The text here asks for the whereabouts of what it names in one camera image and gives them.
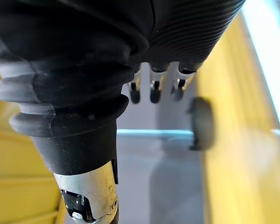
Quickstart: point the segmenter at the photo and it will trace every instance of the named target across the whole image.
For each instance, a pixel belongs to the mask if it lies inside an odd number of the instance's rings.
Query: gray floor
[[[173,70],[160,103],[149,100],[148,65],[142,65],[141,101],[129,104],[119,129],[190,129],[186,113],[195,95],[192,84],[179,103],[170,98]],[[127,86],[123,93],[129,95]],[[190,142],[160,138],[118,137],[120,224],[202,224],[200,155]],[[73,223],[70,218],[67,224]]]

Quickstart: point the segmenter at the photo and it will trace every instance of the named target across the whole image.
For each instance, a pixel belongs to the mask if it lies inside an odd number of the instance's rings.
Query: prosthetic hand
[[[243,3],[0,0],[0,100],[19,103],[11,126],[31,136],[77,223],[118,222],[116,118],[134,68],[196,72]],[[161,91],[164,71],[152,71]]]

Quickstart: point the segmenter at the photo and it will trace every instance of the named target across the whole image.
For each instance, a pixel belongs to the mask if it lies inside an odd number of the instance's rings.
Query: yellow wooden panel
[[[58,215],[57,211],[46,213],[33,218],[25,219],[19,222],[12,222],[11,224],[54,224],[56,217]]]
[[[52,176],[31,141],[0,135],[0,177]]]
[[[0,179],[0,223],[49,213],[58,208],[59,202],[53,177]]]
[[[203,155],[212,224],[280,223],[280,138],[272,133],[279,125],[247,37],[235,19],[197,74],[216,125]]]

